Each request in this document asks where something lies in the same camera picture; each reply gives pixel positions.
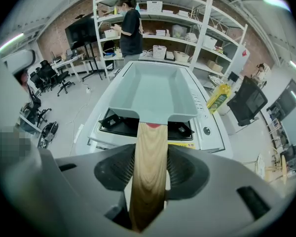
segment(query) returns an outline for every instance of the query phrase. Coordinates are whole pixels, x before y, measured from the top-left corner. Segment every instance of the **yellow label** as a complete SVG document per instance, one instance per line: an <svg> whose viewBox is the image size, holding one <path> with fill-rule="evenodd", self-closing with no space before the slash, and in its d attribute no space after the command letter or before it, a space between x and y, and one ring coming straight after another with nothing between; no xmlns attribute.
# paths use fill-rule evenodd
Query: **yellow label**
<svg viewBox="0 0 296 237"><path fill-rule="evenodd" d="M177 143L177 142L169 142L169 145L176 145L176 146L182 146L186 148L192 148L195 149L194 143Z"/></svg>

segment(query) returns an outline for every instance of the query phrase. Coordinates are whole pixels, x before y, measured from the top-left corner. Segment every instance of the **black t-shirt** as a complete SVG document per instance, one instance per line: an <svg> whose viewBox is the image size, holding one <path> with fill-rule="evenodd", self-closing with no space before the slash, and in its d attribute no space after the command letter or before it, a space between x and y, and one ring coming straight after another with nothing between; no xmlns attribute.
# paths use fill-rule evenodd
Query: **black t-shirt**
<svg viewBox="0 0 296 237"><path fill-rule="evenodd" d="M120 36L119 46L123 57L143 52L143 35L140 33L141 17L137 10L129 10L122 23L122 31L132 34Z"/></svg>

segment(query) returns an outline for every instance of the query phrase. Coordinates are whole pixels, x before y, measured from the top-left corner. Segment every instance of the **brick wall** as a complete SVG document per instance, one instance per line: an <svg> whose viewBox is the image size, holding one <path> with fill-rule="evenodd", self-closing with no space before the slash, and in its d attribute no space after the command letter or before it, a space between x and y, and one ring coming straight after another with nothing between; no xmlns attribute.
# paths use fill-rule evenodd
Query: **brick wall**
<svg viewBox="0 0 296 237"><path fill-rule="evenodd" d="M219 8L224 11L228 15L232 16L235 20L237 20L240 24L244 25L246 20L242 18L237 12L235 12L231 7L226 5L220 0L213 0L213 6ZM177 7L166 8L164 9L172 9L175 10ZM38 45L40 47L41 53L44 59L51 61L53 52L56 56L66 52L69 49L69 44L67 41L65 28L71 25L76 21L76 17L80 14L90 14L93 12L93 4L92 0L83 0L73 5L65 12L63 12L56 20L53 21L52 24L45 30L45 32L38 39ZM171 29L171 25L167 22L160 21L143 21L144 32L146 29L155 30L155 29ZM101 30L107 29L107 25L103 25ZM239 36L239 29L229 29L229 35L235 39ZM269 54L266 46L262 42L262 40L258 37L255 30L248 26L247 33L244 38L244 42L246 43L247 49L250 51L250 57L245 64L243 75L250 75L254 71L256 71L256 65L262 62L267 63L271 68L273 67L274 61ZM148 50L152 48L153 44L165 45L168 50L178 50L184 51L185 45L182 43L166 41L166 40L157 40L157 39L144 39L144 49ZM99 57L97 43L93 45L94 54Z"/></svg>

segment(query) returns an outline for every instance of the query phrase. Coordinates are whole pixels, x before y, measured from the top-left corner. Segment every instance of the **ceiling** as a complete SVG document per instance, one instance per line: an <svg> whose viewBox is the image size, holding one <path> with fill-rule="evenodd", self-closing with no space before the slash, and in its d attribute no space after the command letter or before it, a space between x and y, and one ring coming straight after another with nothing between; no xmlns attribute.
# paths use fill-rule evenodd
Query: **ceiling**
<svg viewBox="0 0 296 237"><path fill-rule="evenodd" d="M9 46L4 54L35 41L46 27L78 0L20 0L0 29L0 46L23 32L21 41ZM296 25L288 11L262 0L222 0L241 14L257 31L274 61L296 61Z"/></svg>

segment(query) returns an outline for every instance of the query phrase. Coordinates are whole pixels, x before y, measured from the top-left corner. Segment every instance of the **woman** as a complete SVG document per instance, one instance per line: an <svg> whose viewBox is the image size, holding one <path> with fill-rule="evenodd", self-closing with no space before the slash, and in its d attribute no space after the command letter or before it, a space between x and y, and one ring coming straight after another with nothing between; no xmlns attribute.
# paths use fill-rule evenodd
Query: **woman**
<svg viewBox="0 0 296 237"><path fill-rule="evenodd" d="M124 16L122 26L112 29L121 33L119 46L125 65L139 59L143 51L143 26L139 12L135 9L136 0L118 0L115 4L118 13Z"/></svg>

